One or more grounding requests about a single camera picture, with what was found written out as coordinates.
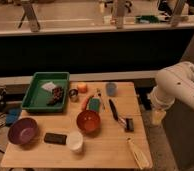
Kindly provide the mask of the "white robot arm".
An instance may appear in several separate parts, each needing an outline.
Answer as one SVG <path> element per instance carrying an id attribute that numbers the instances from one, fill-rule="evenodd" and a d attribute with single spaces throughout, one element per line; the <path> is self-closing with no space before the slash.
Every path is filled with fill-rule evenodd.
<path id="1" fill-rule="evenodd" d="M 194 64 L 183 61 L 159 70 L 149 97 L 155 109 L 168 110 L 176 99 L 194 110 Z"/>

